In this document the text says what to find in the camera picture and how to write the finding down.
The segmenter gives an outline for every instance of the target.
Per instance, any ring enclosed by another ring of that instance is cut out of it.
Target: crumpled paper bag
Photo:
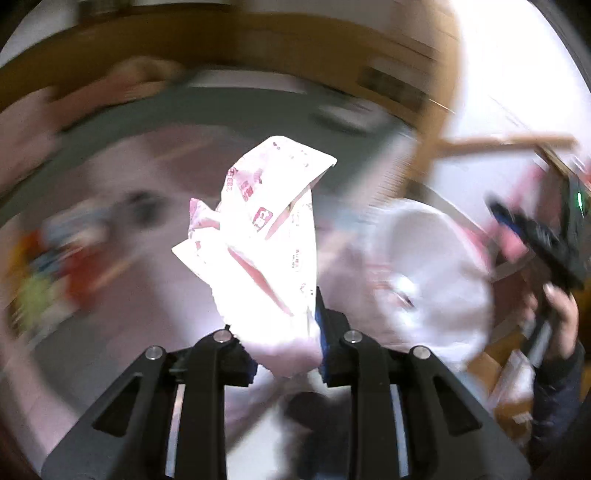
[[[311,187],[336,159],[271,137],[230,168],[216,210],[190,203],[173,251],[212,288],[218,312],[259,364],[290,377],[322,361]]]

